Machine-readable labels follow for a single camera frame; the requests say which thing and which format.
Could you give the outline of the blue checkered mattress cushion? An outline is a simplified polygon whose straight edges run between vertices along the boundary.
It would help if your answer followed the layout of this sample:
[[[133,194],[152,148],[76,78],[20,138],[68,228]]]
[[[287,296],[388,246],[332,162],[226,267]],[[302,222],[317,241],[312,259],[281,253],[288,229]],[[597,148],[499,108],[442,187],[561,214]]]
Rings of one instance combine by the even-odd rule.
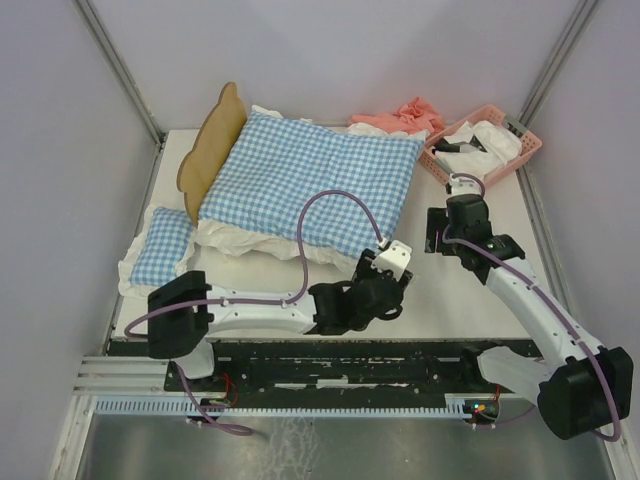
[[[299,254],[346,272],[394,236],[426,132],[343,132],[253,106],[199,210],[196,242],[224,254]]]

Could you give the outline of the wooden pet bed frame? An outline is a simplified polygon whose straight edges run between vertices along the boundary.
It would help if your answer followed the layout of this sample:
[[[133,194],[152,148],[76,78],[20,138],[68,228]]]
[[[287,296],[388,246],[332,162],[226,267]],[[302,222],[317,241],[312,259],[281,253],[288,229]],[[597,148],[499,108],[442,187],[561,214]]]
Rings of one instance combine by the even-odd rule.
[[[235,82],[222,88],[218,101],[203,122],[191,150],[183,158],[176,185],[184,206],[197,226],[199,210],[247,121]]]

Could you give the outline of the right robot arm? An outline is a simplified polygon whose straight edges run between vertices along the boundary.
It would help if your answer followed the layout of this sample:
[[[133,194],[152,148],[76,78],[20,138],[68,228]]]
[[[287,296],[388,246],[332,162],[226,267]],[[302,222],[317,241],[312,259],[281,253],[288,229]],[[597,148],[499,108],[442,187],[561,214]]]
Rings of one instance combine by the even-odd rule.
[[[481,195],[455,195],[443,208],[428,208],[425,250],[457,257],[515,315],[542,356],[536,362],[491,347],[460,364],[463,386],[507,388],[533,404],[563,440],[587,432],[607,442],[621,438],[631,407],[631,356],[589,334],[541,285],[520,245],[494,233]]]

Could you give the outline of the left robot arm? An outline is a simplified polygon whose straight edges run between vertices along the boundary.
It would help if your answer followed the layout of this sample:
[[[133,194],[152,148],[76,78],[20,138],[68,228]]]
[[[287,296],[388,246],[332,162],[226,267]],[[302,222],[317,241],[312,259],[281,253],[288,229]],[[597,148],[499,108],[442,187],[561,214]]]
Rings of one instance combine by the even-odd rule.
[[[148,354],[178,365],[198,389],[221,378],[206,336],[234,330],[280,330],[337,336],[390,321],[402,312],[411,247],[393,241],[379,252],[366,249],[353,277],[320,283],[302,294],[239,292],[215,287],[204,272],[189,271],[148,297]]]

